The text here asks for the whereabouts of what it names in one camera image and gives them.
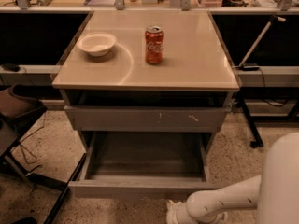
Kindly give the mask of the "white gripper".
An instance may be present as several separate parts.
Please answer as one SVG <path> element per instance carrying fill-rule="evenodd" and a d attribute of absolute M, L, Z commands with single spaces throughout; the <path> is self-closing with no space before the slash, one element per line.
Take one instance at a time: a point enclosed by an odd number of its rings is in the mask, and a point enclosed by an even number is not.
<path fill-rule="evenodd" d="M 166 224 L 226 224 L 228 214 L 226 212 L 212 216 L 203 216 L 195 219 L 187 212 L 183 202 L 166 201 Z"/>

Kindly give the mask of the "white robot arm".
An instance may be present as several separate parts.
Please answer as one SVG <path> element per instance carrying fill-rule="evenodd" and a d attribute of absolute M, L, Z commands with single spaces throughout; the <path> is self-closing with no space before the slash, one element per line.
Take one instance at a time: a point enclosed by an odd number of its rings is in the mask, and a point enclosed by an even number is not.
<path fill-rule="evenodd" d="M 227 212 L 255 209 L 256 224 L 299 224 L 299 133 L 280 137 L 260 175 L 167 204 L 167 224 L 225 224 Z"/>

